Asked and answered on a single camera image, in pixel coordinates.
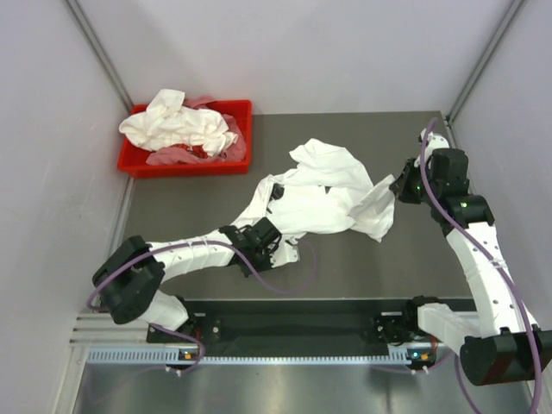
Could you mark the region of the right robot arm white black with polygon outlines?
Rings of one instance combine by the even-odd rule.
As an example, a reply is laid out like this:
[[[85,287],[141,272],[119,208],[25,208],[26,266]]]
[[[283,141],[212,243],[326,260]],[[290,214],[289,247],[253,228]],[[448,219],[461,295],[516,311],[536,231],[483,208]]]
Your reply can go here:
[[[415,342],[431,335],[445,344],[475,386],[537,382],[551,361],[551,333],[519,297],[491,209],[468,190],[467,167],[460,149],[433,149],[424,159],[408,159],[390,189],[400,202],[430,207],[461,264],[478,322],[458,316],[438,298],[418,296],[406,302],[402,328]]]

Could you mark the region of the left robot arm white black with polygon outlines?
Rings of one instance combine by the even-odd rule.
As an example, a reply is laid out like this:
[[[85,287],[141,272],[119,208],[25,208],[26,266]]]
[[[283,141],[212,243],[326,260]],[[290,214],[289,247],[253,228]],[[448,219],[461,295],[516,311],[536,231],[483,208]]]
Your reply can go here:
[[[118,325],[135,320],[159,325],[177,342],[195,334],[184,300],[160,290],[164,280],[209,267],[239,266],[250,275],[275,267],[282,234],[268,220],[241,228],[223,226],[208,235],[170,242],[132,236],[92,277],[104,308]]]

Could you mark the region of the white t shirt with print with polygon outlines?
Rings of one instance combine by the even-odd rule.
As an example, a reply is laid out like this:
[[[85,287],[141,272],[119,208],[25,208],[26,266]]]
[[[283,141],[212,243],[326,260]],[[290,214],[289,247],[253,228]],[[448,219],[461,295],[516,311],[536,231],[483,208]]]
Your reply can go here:
[[[233,221],[241,227],[267,217],[284,236],[353,230],[380,242],[393,225],[394,181],[378,184],[345,147],[311,138],[290,152],[292,169],[263,178],[251,202]]]

